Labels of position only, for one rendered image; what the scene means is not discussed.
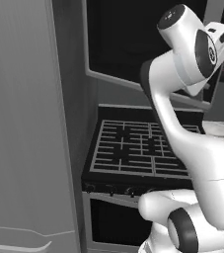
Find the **black oven door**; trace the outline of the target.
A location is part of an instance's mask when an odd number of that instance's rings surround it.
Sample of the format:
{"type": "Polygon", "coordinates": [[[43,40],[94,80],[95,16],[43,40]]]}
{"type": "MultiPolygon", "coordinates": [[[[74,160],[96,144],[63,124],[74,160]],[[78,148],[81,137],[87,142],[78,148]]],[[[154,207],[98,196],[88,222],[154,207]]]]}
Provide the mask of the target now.
{"type": "Polygon", "coordinates": [[[137,253],[152,222],[138,211],[137,196],[83,193],[88,253],[137,253]]]}

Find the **black stove with grey grates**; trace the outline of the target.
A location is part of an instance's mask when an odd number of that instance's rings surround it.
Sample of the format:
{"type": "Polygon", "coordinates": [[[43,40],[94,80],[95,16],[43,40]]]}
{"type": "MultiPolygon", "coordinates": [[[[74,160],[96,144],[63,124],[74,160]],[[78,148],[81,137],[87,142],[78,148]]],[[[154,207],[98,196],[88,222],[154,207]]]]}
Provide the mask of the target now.
{"type": "Polygon", "coordinates": [[[82,173],[82,190],[135,196],[150,191],[192,188],[183,162],[174,155],[149,108],[100,105],[82,173]]]}

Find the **grey fridge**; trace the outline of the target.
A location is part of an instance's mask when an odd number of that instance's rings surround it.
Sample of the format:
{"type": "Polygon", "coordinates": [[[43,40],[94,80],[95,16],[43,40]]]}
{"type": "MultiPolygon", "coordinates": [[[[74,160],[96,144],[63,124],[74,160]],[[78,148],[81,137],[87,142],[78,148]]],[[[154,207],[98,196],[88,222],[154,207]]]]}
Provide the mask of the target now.
{"type": "Polygon", "coordinates": [[[80,253],[50,0],[0,0],[0,244],[80,253]]]}

